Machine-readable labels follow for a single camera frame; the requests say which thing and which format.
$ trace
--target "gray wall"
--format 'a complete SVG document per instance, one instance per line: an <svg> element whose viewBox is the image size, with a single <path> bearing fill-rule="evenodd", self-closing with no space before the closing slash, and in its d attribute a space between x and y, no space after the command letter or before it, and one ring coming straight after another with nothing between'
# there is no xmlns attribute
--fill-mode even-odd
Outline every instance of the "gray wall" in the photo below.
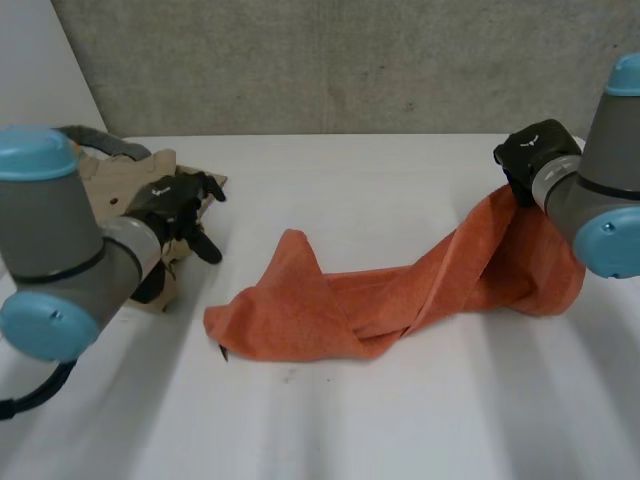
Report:
<svg viewBox="0 0 640 480"><path fill-rule="evenodd" d="M584 135L639 0L54 0L122 135Z"/></svg>

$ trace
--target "blue joint cover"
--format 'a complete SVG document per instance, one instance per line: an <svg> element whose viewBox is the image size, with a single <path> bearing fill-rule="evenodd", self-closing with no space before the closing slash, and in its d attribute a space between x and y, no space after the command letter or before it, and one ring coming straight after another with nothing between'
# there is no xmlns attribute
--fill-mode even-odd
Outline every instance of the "blue joint cover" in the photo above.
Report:
<svg viewBox="0 0 640 480"><path fill-rule="evenodd" d="M76 360L100 335L94 319L74 303L27 291L4 302L0 329L22 353L61 363Z"/></svg>
<svg viewBox="0 0 640 480"><path fill-rule="evenodd" d="M573 250L601 277L640 275L640 207L618 208L592 218L578 231Z"/></svg>
<svg viewBox="0 0 640 480"><path fill-rule="evenodd" d="M630 53L618 59L605 92L616 97L640 97L640 53Z"/></svg>
<svg viewBox="0 0 640 480"><path fill-rule="evenodd" d="M69 175L77 167L71 142L57 130L11 127L0 131L0 181L51 180Z"/></svg>

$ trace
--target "gray robot arm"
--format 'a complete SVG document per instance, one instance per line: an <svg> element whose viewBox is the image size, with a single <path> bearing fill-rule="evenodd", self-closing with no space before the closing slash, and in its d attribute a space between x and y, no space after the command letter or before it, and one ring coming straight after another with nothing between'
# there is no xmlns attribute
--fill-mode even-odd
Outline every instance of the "gray robot arm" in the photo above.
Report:
<svg viewBox="0 0 640 480"><path fill-rule="evenodd" d="M584 153L553 120L496 148L521 206L535 202L601 277L640 275L640 54L614 66Z"/></svg>
<svg viewBox="0 0 640 480"><path fill-rule="evenodd" d="M75 361L95 342L159 264L165 242L185 238L210 263L221 259L196 223L206 195L224 200L211 177L164 177L125 216L98 226L76 167L60 132L0 132L0 253L17 287L0 329L43 361Z"/></svg>

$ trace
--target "white table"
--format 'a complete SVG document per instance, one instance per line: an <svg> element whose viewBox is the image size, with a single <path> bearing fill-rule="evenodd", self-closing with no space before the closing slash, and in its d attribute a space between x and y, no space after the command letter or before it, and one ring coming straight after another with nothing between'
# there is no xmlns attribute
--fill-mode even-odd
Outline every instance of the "white table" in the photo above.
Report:
<svg viewBox="0 0 640 480"><path fill-rule="evenodd" d="M227 364L205 336L204 308L254 284L286 228L327 272L412 263L504 183L503 138L136 139L230 176L205 218L225 260L187 260L169 314L123 310L57 397L1 424L0 478L640 478L631 281L588 276L560 318L457 315L373 362ZM0 396L51 368L1 343Z"/></svg>

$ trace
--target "orange towel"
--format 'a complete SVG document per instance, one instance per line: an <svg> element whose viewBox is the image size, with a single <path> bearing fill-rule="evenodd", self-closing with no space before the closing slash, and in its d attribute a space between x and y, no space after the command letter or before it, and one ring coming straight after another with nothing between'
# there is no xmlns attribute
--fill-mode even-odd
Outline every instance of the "orange towel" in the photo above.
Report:
<svg viewBox="0 0 640 480"><path fill-rule="evenodd" d="M544 214L518 208L505 186L411 266L325 275L306 236L287 230L258 284L207 308L204 324L221 345L255 360L372 358L457 312L559 314L584 273Z"/></svg>

